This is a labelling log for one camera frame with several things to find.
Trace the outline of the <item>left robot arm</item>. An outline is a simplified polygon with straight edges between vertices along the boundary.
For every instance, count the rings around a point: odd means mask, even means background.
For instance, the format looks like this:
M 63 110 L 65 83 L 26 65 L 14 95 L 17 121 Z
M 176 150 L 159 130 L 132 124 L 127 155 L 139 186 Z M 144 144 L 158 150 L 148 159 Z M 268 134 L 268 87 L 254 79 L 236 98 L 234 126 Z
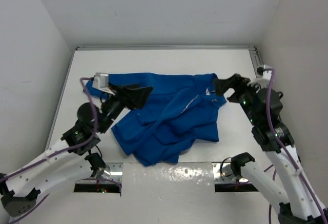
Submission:
M 86 79 L 80 81 L 88 102 L 78 108 L 75 125 L 22 168 L 1 174 L 1 204 L 11 217 L 26 217 L 68 182 L 96 180 L 107 167 L 101 155 L 91 151 L 100 142 L 98 134 L 106 133 L 123 109 L 142 109 L 153 90 L 139 84 L 106 83 L 108 97 L 97 107 L 84 83 Z

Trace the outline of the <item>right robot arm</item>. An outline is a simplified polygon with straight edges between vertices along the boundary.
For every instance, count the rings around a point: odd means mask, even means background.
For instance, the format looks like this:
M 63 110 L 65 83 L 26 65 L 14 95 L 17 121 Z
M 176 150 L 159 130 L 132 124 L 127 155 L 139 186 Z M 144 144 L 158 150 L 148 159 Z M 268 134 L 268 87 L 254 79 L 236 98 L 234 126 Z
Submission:
M 230 181 L 244 178 L 269 202 L 279 223 L 327 223 L 327 207 L 311 187 L 298 157 L 294 139 L 280 119 L 282 92 L 273 90 L 274 76 L 255 80 L 234 74 L 214 79 L 215 93 L 222 96 L 229 89 L 231 103 L 239 104 L 252 125 L 252 134 L 270 160 L 282 185 L 259 168 L 247 152 L 221 165 L 220 176 Z

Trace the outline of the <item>blue zip jacket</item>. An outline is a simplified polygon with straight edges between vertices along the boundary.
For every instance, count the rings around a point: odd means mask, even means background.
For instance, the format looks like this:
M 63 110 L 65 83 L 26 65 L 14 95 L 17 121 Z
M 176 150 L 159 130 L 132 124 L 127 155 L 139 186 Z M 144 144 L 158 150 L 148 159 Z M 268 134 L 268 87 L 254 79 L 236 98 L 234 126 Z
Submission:
M 227 101 L 215 94 L 216 78 L 214 73 L 110 74 L 114 85 L 153 87 L 141 110 L 130 111 L 111 128 L 124 153 L 133 154 L 144 166 L 175 164 L 195 140 L 218 142 L 218 111 Z

